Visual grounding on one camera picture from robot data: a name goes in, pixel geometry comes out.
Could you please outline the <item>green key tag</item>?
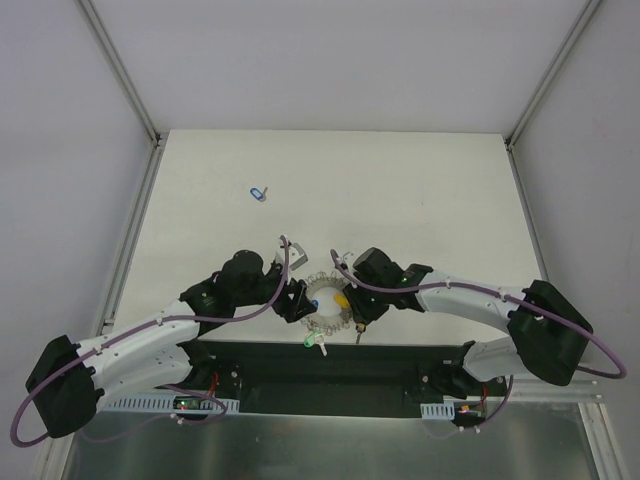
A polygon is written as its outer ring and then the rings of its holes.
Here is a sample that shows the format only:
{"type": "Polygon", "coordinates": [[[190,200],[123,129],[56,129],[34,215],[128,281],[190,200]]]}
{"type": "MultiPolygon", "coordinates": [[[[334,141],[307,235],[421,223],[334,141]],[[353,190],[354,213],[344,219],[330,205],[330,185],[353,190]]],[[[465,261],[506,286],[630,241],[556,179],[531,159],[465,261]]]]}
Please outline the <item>green key tag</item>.
{"type": "Polygon", "coordinates": [[[314,331],[309,333],[303,340],[303,345],[306,348],[312,348],[316,344],[316,339],[321,336],[320,332],[314,331]]]}

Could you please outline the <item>silver key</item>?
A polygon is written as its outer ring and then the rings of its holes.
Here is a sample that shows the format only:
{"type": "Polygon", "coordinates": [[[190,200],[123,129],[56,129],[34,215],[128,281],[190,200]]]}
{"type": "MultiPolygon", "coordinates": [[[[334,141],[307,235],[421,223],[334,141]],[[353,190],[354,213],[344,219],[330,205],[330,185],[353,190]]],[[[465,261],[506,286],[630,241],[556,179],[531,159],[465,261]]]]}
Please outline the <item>silver key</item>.
{"type": "Polygon", "coordinates": [[[328,355],[327,349],[326,349],[326,345],[325,345],[325,339],[323,335],[320,335],[318,337],[318,339],[316,340],[316,344],[319,346],[321,353],[324,357],[326,357],[328,355]]]}

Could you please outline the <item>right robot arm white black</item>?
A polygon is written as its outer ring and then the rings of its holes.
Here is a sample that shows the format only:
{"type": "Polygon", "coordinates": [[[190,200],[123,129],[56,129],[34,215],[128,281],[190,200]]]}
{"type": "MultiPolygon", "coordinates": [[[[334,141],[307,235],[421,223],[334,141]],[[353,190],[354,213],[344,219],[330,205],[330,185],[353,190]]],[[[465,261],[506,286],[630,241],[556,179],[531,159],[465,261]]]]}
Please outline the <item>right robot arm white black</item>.
{"type": "Polygon", "coordinates": [[[427,265],[403,268],[375,247],[352,265],[338,256],[332,259],[348,281],[344,294],[363,326],[395,307],[453,315],[501,332],[497,340],[464,343],[449,362],[429,372],[431,387],[443,395],[465,399],[485,383],[517,374],[566,386],[593,332],[573,305],[543,280],[527,287],[474,284],[427,265]]]}

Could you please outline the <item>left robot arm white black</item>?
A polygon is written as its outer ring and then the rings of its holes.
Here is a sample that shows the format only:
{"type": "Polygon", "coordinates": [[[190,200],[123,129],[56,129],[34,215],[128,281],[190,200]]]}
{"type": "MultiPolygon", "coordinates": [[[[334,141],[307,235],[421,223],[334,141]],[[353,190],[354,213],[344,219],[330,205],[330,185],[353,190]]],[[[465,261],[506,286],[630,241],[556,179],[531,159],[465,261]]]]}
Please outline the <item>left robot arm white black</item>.
{"type": "Polygon", "coordinates": [[[66,335],[51,340],[26,381],[28,396],[18,411],[35,406],[46,437],[62,438],[124,396],[181,382],[204,387],[212,367],[199,337],[268,310],[288,323],[315,312],[306,283],[290,276],[307,261],[290,242],[269,265],[258,253],[240,250],[146,319],[79,342],[66,335]]]}

